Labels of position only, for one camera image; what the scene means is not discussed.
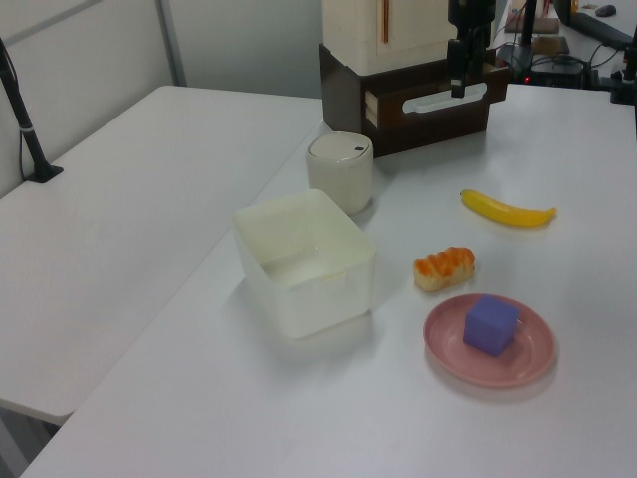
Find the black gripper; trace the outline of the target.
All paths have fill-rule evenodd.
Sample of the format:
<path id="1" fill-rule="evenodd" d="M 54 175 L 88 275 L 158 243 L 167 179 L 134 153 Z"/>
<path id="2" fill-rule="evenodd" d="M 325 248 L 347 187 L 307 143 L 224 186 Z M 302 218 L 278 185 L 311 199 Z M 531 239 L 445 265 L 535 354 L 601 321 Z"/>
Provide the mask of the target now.
<path id="1" fill-rule="evenodd" d="M 448 1 L 448 21 L 457 31 L 457 40 L 449 40 L 447 46 L 447 73 L 452 98 L 465 95 L 465 44 L 462 40 L 468 40 L 467 75 L 478 77 L 483 71 L 494 19 L 494 0 Z"/>

